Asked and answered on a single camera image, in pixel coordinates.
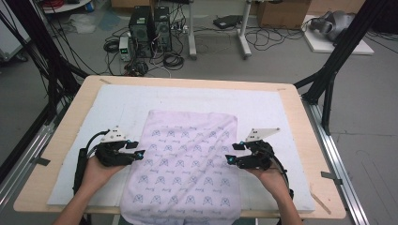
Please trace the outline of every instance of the floor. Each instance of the floor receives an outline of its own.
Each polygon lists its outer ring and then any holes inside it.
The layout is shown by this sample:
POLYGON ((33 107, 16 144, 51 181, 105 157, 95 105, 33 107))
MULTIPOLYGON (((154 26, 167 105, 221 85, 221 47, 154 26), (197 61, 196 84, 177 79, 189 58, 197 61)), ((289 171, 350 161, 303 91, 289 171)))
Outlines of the floor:
MULTIPOLYGON (((85 13, 83 9, 73 13, 85 13)), ((96 72, 106 70, 104 40, 114 31, 127 26, 123 12, 114 12, 106 4, 90 15, 96 18, 93 34, 68 33, 70 46, 96 72)), ((68 13, 59 15, 61 22, 68 13)), ((197 18, 195 25, 213 27, 215 17, 197 18)), ((255 18, 250 19, 255 26, 255 18)), ((374 40, 398 51, 398 43, 380 37, 374 40)), ((361 205, 371 224, 398 224, 398 54, 364 39, 375 51, 372 56, 351 55, 341 68, 334 87, 330 131, 343 159, 361 205)), ((328 53, 311 52, 304 38, 286 39, 266 51, 257 51, 244 60, 235 33, 198 32, 196 61, 188 57, 188 42, 181 37, 185 58, 180 70, 156 68, 146 77, 171 79, 226 80, 261 83, 295 83, 317 72, 329 57, 328 53)), ((264 36, 258 43, 265 43, 264 36)), ((91 71, 80 64, 82 69, 91 71)), ((116 56, 111 64, 115 74, 123 72, 123 62, 116 56)), ((0 163, 26 132, 46 104, 45 89, 32 61, 11 61, 0 67, 0 163)), ((299 89, 305 93, 308 87, 299 89)), ((15 212, 13 201, 23 184, 0 210, 1 224, 50 224, 55 214, 15 212)), ((112 217, 94 216, 94 224, 111 224, 112 217)), ((275 224, 262 219, 260 224, 275 224)), ((339 220, 308 219, 305 224, 352 224, 349 217, 339 220)))

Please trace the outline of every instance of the white board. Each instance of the white board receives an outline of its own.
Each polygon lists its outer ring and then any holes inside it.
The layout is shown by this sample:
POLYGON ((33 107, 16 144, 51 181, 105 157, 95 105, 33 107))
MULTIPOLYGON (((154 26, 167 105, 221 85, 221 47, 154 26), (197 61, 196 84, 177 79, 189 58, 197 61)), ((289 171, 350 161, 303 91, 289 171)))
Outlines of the white board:
MULTIPOLYGON (((237 143, 252 128, 280 128, 265 139, 288 170, 294 203, 301 213, 314 210, 314 202, 299 159, 278 92, 178 88, 158 86, 103 85, 87 114, 58 175, 48 204, 65 205, 72 198, 78 151, 96 133, 119 126, 130 140, 139 140, 150 110, 229 113, 237 117, 237 143)), ((237 151, 237 156, 249 155, 237 151)), ((129 168, 117 173, 91 200, 90 205, 119 206, 129 168)), ((276 211, 276 202, 253 175, 239 170, 242 210, 276 211)))
MULTIPOLYGON (((315 18, 315 16, 307 15, 304 19, 304 22, 309 21, 310 19, 315 18)), ((307 40, 308 45, 311 50, 315 53, 331 53, 334 51, 333 42, 328 40, 324 35, 320 34, 319 31, 310 30, 308 27, 303 27, 305 31, 304 36, 307 40)), ((365 43, 365 41, 361 40, 360 44, 358 44, 357 48, 352 52, 353 54, 374 54, 375 52, 365 43)))

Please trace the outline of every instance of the cloth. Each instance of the cloth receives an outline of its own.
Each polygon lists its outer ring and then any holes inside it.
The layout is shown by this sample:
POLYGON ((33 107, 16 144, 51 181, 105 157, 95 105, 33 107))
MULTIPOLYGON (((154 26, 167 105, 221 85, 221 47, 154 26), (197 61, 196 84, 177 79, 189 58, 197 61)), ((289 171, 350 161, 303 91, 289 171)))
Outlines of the cloth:
POLYGON ((138 224, 232 224, 240 216, 233 154, 237 118, 221 113, 151 111, 120 210, 138 224))

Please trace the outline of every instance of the human hand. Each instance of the human hand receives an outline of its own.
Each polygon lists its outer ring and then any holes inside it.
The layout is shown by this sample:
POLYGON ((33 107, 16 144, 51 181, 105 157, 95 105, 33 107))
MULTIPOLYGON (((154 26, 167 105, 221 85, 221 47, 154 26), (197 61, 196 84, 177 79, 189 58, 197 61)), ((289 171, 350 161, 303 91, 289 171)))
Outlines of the human hand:
POLYGON ((80 189, 85 188, 90 193, 94 194, 97 190, 102 188, 115 173, 121 171, 124 167, 125 166, 105 167, 100 163, 97 157, 91 157, 87 161, 80 189))
POLYGON ((261 169, 247 169, 246 171, 255 175, 275 200, 278 201, 281 198, 289 196, 289 190, 281 172, 274 164, 266 171, 261 169))

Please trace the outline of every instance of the computer tower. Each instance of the computer tower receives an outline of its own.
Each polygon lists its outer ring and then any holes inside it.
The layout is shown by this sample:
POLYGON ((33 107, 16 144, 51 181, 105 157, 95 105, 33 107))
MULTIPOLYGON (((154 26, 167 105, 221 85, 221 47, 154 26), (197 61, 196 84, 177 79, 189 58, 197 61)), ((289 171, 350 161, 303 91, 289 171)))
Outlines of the computer tower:
POLYGON ((137 6, 131 13, 129 29, 133 56, 137 58, 151 58, 156 43, 152 41, 156 37, 155 24, 152 18, 150 6, 137 6))
POLYGON ((152 41, 156 37, 150 6, 133 8, 129 29, 131 38, 136 38, 138 41, 152 41))
POLYGON ((172 50, 172 34, 170 32, 170 14, 168 7, 155 7, 153 11, 158 49, 164 52, 172 50))

